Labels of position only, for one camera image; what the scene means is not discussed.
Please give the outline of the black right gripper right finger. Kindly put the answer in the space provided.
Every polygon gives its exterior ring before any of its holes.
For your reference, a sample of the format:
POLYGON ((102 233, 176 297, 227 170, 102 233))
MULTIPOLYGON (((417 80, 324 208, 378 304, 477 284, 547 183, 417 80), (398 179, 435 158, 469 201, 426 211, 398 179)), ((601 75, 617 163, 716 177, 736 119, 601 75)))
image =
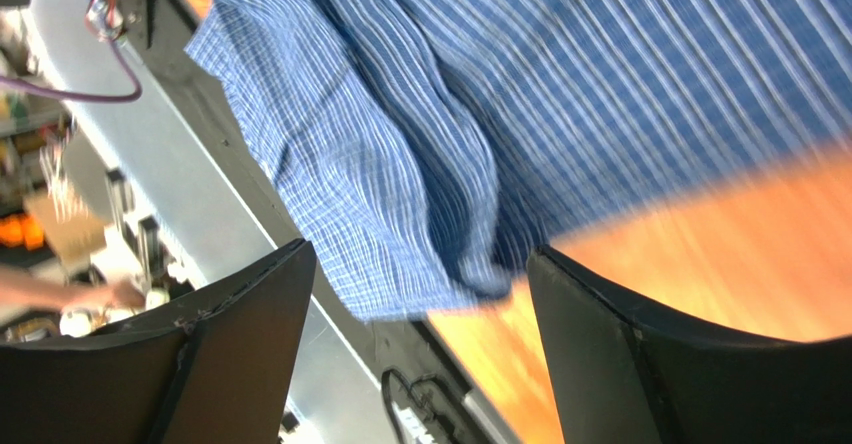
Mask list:
POLYGON ((851 340, 715 324, 549 246, 529 288, 568 443, 847 443, 851 340))

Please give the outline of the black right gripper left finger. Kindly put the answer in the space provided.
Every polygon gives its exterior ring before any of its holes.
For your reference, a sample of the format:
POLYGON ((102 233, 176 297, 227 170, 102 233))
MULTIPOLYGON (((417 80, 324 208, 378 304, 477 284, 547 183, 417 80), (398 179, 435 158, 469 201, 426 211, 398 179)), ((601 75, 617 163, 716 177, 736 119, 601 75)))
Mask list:
POLYGON ((80 337, 1 348, 5 443, 274 443, 316 271, 297 239, 80 337))

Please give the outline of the blue checked long sleeve shirt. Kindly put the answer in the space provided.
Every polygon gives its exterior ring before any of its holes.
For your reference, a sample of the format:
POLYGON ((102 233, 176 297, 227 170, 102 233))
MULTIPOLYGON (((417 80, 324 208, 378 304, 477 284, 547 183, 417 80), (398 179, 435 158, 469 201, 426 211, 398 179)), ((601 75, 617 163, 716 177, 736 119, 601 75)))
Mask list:
POLYGON ((186 53, 366 322, 851 136, 851 0, 212 0, 186 53))

